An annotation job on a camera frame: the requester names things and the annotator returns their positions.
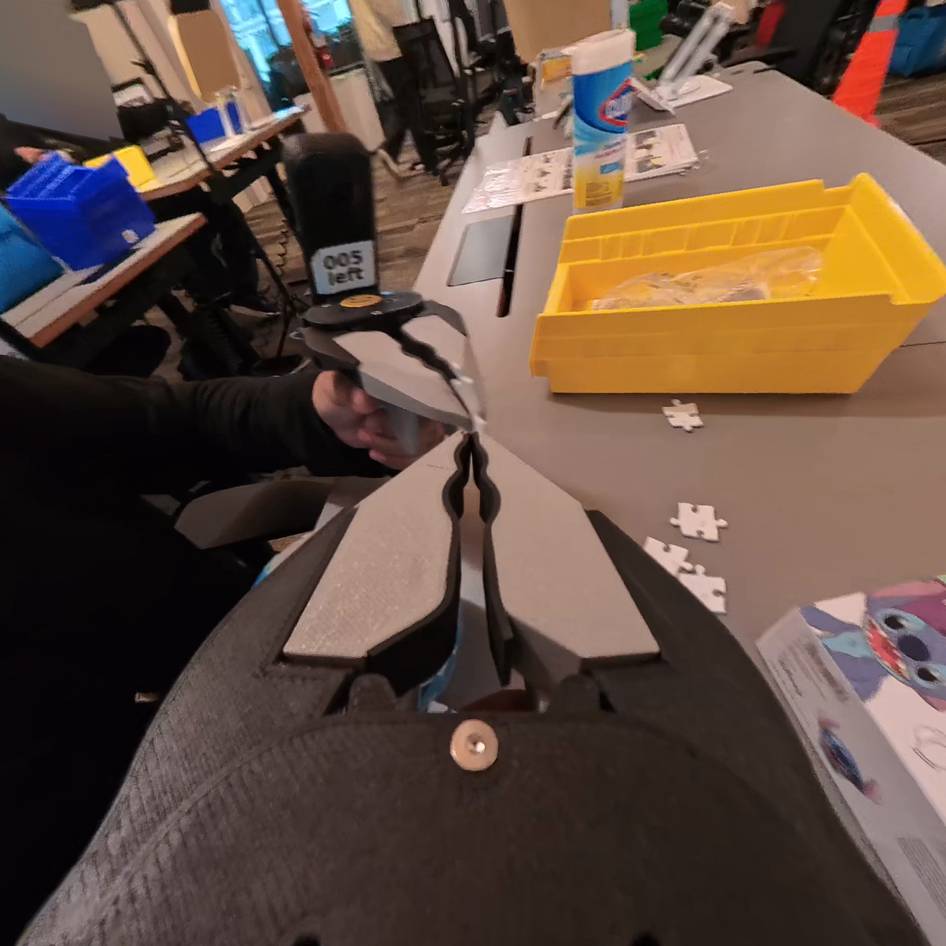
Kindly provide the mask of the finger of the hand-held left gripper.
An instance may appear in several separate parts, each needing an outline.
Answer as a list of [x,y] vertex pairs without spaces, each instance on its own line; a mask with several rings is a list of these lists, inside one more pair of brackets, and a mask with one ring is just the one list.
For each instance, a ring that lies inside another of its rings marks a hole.
[[401,326],[401,351],[448,383],[476,387],[477,366],[467,335],[439,316]]
[[471,432],[469,416],[449,383],[401,351],[401,329],[338,332],[335,341],[357,361],[358,384],[384,404],[395,432],[418,432],[422,418],[447,432]]

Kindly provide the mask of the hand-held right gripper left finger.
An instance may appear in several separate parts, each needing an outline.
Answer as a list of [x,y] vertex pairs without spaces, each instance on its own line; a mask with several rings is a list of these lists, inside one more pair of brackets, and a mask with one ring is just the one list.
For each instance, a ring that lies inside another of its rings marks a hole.
[[348,513],[284,660],[383,677],[398,695],[448,662],[471,437],[456,432]]

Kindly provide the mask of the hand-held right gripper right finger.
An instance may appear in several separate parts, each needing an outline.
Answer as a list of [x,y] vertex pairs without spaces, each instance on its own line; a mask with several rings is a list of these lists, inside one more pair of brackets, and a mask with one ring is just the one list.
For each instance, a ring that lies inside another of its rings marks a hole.
[[481,573],[502,684],[557,685],[656,659],[659,645],[585,508],[485,434],[473,437]]

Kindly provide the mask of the person's left forearm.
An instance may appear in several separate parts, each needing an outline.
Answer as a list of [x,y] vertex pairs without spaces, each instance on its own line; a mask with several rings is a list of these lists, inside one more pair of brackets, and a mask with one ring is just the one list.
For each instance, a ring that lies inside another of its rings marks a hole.
[[390,474],[318,415],[320,377],[171,383],[2,357],[2,474],[133,494],[291,467],[317,477]]

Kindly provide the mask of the colourful cartoon puzzle box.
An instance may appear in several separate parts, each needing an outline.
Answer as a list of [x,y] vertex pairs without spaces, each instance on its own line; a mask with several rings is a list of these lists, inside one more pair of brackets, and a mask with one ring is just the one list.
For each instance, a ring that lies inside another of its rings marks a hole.
[[944,944],[944,575],[792,610],[757,647],[918,926]]

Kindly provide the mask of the person's left hand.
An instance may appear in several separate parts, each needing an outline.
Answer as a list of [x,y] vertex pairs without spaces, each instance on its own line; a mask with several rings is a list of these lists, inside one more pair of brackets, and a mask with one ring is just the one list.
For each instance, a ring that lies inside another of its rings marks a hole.
[[409,451],[401,443],[389,413],[380,401],[354,385],[344,374],[320,372],[312,387],[314,410],[337,439],[388,469],[400,471],[443,442],[440,424],[418,421],[418,443]]

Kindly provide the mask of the wooden desk black legs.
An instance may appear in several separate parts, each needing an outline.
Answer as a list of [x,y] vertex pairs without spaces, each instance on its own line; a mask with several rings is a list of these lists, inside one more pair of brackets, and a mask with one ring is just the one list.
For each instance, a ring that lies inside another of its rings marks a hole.
[[304,129],[305,107],[273,113],[257,127],[202,151],[184,151],[152,165],[154,181],[138,188],[149,203],[201,188],[220,201],[232,200],[259,181],[271,183],[282,162],[282,140]]
[[142,278],[158,277],[159,265],[170,264],[172,254],[205,225],[202,214],[160,222],[121,259],[66,271],[2,314],[3,340],[26,354],[50,347],[70,329],[97,318],[102,305],[117,304],[120,293]]

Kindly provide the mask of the blue plastic bin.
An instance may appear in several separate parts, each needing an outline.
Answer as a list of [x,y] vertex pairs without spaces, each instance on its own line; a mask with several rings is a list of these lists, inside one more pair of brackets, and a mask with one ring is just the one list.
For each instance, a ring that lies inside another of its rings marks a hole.
[[185,124],[202,147],[242,135],[245,130],[240,106],[233,99],[187,117]]
[[9,186],[6,204],[41,245],[72,270],[120,260],[157,227],[115,157],[89,168],[49,153]]

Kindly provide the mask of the printed marker sheet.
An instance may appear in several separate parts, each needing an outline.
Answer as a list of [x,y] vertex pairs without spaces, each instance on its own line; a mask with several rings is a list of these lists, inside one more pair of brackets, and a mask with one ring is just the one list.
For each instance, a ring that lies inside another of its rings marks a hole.
[[[633,183],[683,174],[696,168],[699,160],[683,124],[633,132],[626,146],[624,181]],[[501,209],[571,193],[573,165],[571,148],[490,164],[463,212]]]

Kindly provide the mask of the yellow plastic bin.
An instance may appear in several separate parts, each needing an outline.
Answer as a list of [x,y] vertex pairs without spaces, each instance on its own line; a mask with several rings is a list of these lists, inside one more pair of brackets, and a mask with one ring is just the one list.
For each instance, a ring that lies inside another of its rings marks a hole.
[[[812,293],[592,310],[627,279],[774,250],[824,256]],[[944,297],[944,262],[868,174],[573,217],[530,353],[557,394],[851,394]]]

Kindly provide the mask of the clear plastic bag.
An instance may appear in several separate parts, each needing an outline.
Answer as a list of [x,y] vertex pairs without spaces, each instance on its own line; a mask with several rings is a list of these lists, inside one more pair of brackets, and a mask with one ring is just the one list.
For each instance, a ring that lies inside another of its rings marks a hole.
[[653,272],[627,279],[589,303],[592,310],[771,302],[806,297],[824,256],[813,247],[786,248],[679,274]]

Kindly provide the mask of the disinfecting wipes canister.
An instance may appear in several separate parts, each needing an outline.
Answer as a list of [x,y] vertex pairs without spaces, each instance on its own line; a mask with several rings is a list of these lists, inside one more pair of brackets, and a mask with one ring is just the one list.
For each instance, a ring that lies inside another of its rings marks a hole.
[[574,214],[621,206],[636,36],[628,28],[569,47],[573,77]]

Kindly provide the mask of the cardboard box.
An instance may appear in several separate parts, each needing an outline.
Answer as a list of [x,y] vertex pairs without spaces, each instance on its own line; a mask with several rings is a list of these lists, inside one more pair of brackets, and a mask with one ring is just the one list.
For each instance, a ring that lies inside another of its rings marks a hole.
[[527,63],[547,49],[611,30],[609,1],[503,1],[516,53]]

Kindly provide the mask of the green plastic bin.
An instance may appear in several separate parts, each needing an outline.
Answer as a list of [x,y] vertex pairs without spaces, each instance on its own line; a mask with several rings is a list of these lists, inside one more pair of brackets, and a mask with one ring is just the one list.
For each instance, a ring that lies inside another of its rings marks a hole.
[[628,6],[628,25],[636,36],[636,51],[643,53],[660,45],[661,22],[669,13],[666,0],[632,1]]

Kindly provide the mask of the orange safety cone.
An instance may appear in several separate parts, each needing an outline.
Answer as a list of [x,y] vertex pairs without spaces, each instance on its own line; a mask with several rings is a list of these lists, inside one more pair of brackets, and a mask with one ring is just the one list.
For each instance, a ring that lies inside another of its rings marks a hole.
[[832,95],[838,108],[878,128],[880,99],[907,1],[880,1]]

